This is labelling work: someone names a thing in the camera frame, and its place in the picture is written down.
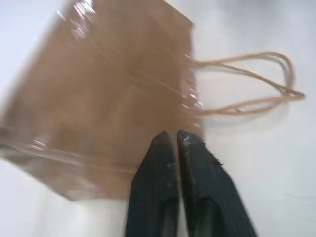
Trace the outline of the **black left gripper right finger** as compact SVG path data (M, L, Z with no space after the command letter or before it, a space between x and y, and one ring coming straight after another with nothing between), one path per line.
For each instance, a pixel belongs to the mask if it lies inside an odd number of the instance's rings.
M204 141L179 131L177 143L189 236L257 236L232 178Z

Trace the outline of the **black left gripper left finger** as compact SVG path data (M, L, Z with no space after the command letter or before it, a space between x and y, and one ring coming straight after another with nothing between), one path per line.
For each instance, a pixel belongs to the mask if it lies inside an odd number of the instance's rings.
M174 237L179 210L172 135L152 139L131 182L125 227L127 237Z

